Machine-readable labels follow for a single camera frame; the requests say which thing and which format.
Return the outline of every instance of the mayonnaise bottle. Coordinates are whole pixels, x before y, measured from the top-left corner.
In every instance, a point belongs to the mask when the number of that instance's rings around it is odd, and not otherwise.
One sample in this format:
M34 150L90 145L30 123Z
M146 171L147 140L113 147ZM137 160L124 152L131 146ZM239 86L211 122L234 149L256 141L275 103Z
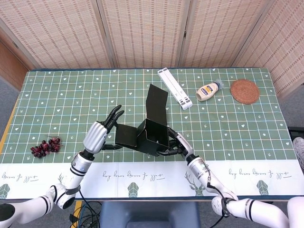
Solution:
M213 83L204 85L196 91L196 98L199 101L206 101L211 98L219 89L222 89L224 84L221 80L217 79Z

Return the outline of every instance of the black box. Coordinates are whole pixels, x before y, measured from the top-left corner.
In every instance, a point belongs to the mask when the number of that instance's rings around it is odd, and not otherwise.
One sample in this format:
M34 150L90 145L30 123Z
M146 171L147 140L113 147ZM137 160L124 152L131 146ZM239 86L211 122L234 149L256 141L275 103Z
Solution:
M115 144L158 156L169 148L166 104L168 93L150 84L146 99L147 118L137 127L118 124Z

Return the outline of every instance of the box flap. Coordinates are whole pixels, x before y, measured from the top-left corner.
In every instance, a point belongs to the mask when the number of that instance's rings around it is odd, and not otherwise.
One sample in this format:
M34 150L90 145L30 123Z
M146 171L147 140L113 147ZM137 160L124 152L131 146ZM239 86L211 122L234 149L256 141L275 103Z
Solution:
M147 118L167 126L166 104L168 92L150 84L146 99Z

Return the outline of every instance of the gray floor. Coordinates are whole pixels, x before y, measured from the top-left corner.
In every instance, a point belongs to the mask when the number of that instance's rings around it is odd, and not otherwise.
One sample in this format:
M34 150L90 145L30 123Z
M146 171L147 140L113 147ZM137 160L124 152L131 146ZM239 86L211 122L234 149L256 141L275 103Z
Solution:
M2 137L5 126L9 120L10 113L14 107L18 92L11 86L6 84L0 77L0 136ZM280 107L283 112L283 116L288 126L300 126L304 127L304 86L301 86L294 94L288 99L280 103ZM285 202L275 202L276 206L281 208L286 213ZM26 225L14 224L12 228L67 228L70 225L69 215L73 212L75 205L72 205L66 210L60 210L54 207L52 213L39 218ZM199 203L201 227L208 228L213 225L219 218L214 214L209 202ZM217 226L218 228L230 228L230 227L248 227L248 228L262 228L259 224L252 223L248 220L241 218L226 218L223 219Z

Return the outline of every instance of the brown coaster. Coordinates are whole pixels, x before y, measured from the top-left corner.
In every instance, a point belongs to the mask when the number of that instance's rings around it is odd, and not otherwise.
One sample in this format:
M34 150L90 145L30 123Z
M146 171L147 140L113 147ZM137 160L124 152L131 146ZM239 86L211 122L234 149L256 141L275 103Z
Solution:
M240 103L253 104L258 100L260 92L256 84L247 79L234 81L230 88L231 94Z

